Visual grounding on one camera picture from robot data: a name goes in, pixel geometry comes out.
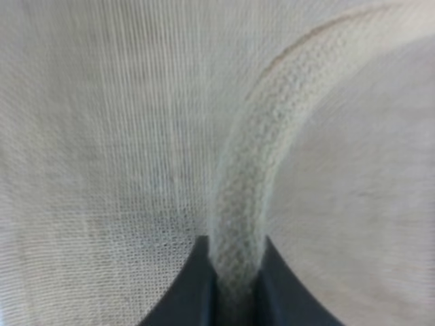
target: white fabric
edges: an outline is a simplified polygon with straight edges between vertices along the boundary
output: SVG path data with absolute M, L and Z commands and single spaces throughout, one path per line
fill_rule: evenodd
M 435 3 L 426 1 L 341 14 L 288 46 L 241 101 L 209 219 L 222 325 L 244 325 L 252 315 L 246 305 L 263 256 L 266 205 L 296 133 L 340 80 L 386 50 L 435 34 L 434 12 Z
M 207 233 L 237 103 L 363 3 L 0 0 L 0 325 L 139 322 Z M 338 85 L 271 196 L 273 241 L 348 325 L 435 324 L 434 51 Z

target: white mesh fabric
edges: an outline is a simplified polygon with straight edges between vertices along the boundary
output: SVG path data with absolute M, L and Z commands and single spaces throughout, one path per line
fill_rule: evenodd
M 0 325 L 139 322 L 207 232 L 235 103 L 365 2 L 0 0 Z M 344 81 L 271 197 L 278 249 L 350 325 L 434 324 L 434 44 Z

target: curved fabric seam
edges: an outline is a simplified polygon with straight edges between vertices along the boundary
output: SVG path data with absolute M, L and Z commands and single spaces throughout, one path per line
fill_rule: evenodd
M 433 1 L 346 12 L 301 37 L 260 75 L 228 138 L 209 217 L 222 325 L 248 322 L 268 197 L 301 126 L 333 86 L 371 58 L 435 33 L 434 14 Z

